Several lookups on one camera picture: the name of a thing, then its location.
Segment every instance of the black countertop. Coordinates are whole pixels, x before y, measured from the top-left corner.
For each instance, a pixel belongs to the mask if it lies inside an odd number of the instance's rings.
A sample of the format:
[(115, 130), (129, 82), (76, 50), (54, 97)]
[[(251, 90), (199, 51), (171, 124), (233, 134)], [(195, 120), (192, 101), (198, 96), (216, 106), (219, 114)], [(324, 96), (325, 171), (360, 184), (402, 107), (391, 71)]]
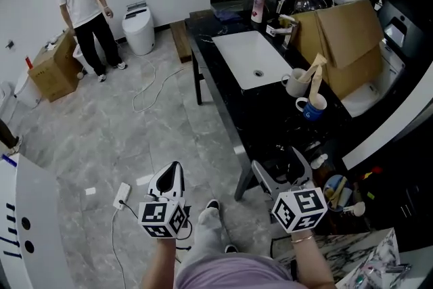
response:
[(241, 89), (212, 37), (258, 30), (291, 67), (308, 69), (309, 63), (296, 48), (285, 50), (281, 46), (284, 37), (273, 38), (265, 33), (265, 24), (253, 28), (250, 14), (244, 12), (240, 15), (243, 18), (241, 22), (222, 24), (211, 11), (192, 13), (185, 22), (250, 160), (275, 160), (288, 146), (294, 146), (303, 153), (316, 141), (324, 143), (341, 134), (351, 117), (325, 82), (322, 82), (319, 92), (327, 100), (327, 108), (316, 122), (303, 117), (295, 107), (296, 98), (289, 96), (281, 83)]

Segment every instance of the wooden board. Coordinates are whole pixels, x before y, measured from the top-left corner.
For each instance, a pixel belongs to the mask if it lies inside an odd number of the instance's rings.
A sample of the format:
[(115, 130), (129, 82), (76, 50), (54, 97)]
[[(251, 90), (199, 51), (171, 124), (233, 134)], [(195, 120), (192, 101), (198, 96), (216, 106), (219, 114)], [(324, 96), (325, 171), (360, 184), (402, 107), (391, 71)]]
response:
[(171, 33), (173, 39), (175, 40), (175, 45), (177, 48), (177, 54), (179, 54), (179, 59), (181, 63), (186, 63), (191, 61), (191, 47), (189, 46), (187, 38), (187, 29), (185, 27), (184, 21), (170, 23)]

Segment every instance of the gray pants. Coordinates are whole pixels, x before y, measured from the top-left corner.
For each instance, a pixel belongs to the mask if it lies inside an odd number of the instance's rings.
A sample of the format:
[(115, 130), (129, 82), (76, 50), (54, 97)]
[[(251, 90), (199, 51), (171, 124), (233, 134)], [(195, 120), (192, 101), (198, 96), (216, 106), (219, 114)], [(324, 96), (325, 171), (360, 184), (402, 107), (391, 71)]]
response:
[(213, 207), (205, 208), (198, 217), (198, 223), (194, 231), (194, 245), (183, 258), (178, 275), (186, 267), (206, 257), (223, 254), (222, 231), (223, 225), (219, 217), (219, 211)]

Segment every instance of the wrist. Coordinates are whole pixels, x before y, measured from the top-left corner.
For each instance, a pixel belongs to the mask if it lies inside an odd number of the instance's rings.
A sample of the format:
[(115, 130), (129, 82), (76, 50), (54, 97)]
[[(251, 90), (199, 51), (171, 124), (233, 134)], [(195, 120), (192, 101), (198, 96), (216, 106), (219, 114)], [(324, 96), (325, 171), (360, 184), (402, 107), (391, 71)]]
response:
[(167, 250), (176, 249), (176, 239), (175, 238), (158, 238), (156, 240), (158, 248), (163, 248)]
[(313, 232), (311, 230), (302, 230), (302, 231), (298, 231), (298, 232), (293, 232), (292, 233), (292, 240), (298, 241), (298, 240), (302, 240), (305, 238), (309, 238), (312, 235), (313, 235)]

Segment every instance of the hand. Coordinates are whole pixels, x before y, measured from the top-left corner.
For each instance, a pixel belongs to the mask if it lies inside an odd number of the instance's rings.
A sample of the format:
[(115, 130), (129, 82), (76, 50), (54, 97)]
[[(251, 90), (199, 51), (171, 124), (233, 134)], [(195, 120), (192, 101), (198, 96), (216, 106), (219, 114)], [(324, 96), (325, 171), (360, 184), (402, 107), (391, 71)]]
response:
[(107, 17), (113, 18), (113, 11), (111, 11), (109, 7), (105, 7), (104, 12), (106, 13)]

